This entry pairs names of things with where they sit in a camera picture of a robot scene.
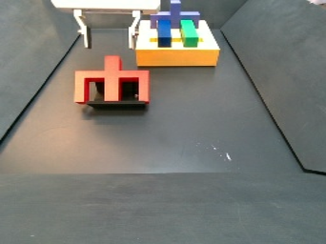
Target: block tower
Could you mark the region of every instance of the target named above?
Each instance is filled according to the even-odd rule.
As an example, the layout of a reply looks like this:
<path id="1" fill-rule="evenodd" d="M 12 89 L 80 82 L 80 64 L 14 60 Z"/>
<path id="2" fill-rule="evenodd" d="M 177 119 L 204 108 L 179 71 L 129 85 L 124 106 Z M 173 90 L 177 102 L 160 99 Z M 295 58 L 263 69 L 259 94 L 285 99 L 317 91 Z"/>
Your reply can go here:
<path id="1" fill-rule="evenodd" d="M 94 82 L 102 99 L 89 101 L 89 84 Z M 104 71 L 74 72 L 74 102 L 94 108 L 144 107 L 149 102 L 149 72 L 122 71 L 117 56 L 104 57 Z"/>
<path id="2" fill-rule="evenodd" d="M 219 46 L 196 11 L 181 11 L 171 0 L 169 11 L 140 21 L 137 66 L 216 66 Z"/>

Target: blue block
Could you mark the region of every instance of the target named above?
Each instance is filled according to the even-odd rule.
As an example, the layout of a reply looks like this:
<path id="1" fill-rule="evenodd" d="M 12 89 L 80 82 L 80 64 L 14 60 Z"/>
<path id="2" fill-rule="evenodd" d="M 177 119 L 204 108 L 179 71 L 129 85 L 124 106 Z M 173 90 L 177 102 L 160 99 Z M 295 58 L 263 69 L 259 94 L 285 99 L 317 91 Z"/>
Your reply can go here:
<path id="1" fill-rule="evenodd" d="M 171 21 L 157 20 L 157 47 L 169 48 L 172 46 Z"/>

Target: red block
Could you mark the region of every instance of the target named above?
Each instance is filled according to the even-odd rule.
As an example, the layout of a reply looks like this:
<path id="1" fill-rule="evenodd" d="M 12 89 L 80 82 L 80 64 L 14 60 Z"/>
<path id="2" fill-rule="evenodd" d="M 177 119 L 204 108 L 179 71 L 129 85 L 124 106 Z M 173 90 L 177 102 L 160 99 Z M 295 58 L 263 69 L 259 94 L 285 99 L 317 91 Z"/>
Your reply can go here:
<path id="1" fill-rule="evenodd" d="M 104 57 L 104 71 L 74 72 L 74 98 L 78 104 L 89 101 L 89 83 L 104 82 L 104 101 L 121 101 L 122 82 L 138 83 L 138 101 L 149 102 L 149 72 L 122 71 L 122 61 L 118 56 Z"/>

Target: gray wall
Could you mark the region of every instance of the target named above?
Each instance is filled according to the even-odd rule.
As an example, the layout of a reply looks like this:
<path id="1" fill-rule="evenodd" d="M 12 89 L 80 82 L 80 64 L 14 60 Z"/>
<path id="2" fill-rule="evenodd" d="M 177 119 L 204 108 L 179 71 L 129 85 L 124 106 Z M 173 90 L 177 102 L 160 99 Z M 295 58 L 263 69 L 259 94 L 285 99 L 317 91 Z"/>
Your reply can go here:
<path id="1" fill-rule="evenodd" d="M 1 0 L 0 139 L 77 37 L 49 0 Z"/>
<path id="2" fill-rule="evenodd" d="M 180 0 L 181 10 L 199 11 L 201 19 L 212 29 L 220 29 L 247 0 Z M 160 0 L 160 10 L 169 10 L 169 0 Z M 92 28 L 125 28 L 129 26 L 130 16 L 88 15 Z"/>
<path id="3" fill-rule="evenodd" d="M 304 168 L 326 172 L 326 10 L 249 0 L 221 31 Z"/>

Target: dark gray surface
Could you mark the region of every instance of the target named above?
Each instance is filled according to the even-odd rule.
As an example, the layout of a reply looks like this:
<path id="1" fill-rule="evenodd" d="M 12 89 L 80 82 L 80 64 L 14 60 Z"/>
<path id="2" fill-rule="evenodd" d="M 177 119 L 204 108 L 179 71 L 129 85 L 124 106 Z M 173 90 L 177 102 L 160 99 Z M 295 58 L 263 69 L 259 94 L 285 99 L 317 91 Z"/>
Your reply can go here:
<path id="1" fill-rule="evenodd" d="M 326 178 L 177 173 L 1 175 L 1 242 L 321 244 Z"/>
<path id="2" fill-rule="evenodd" d="M 307 170 L 326 172 L 326 10 L 249 0 L 221 28 Z"/>
<path id="3" fill-rule="evenodd" d="M 1 1 L 0 139 L 76 39 L 70 14 L 49 0 Z"/>
<path id="4" fill-rule="evenodd" d="M 73 72 L 101 70 L 105 54 L 136 70 L 125 30 L 81 39 L 1 146 L 0 173 L 300 172 L 251 81 L 216 30 L 216 68 L 149 68 L 146 112 L 73 104 Z"/>
<path id="5" fill-rule="evenodd" d="M 233 13 L 247 0 L 180 0 L 180 9 L 184 11 L 199 11 L 201 19 L 207 21 L 212 29 L 220 29 Z M 160 10 L 169 10 L 169 0 L 160 0 Z M 110 14 L 89 14 L 86 22 L 92 28 L 112 29 L 126 28 L 132 22 L 130 16 Z"/>

